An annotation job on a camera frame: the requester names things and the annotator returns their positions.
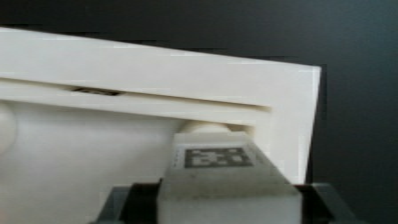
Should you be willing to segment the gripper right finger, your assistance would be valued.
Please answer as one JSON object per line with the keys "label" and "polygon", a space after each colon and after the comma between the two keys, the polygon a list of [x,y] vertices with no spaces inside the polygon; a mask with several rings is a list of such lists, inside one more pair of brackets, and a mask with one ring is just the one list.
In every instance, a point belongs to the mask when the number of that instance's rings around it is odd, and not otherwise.
{"label": "gripper right finger", "polygon": [[330,184],[311,185],[309,224],[362,224]]}

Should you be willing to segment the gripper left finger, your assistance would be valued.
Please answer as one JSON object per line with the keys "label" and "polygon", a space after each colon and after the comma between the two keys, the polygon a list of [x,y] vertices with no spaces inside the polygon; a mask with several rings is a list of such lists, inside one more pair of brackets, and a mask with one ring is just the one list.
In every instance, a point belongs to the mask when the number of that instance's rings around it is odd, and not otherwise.
{"label": "gripper left finger", "polygon": [[104,200],[104,205],[96,220],[88,224],[126,224],[122,221],[122,208],[126,204],[129,188],[113,187]]}

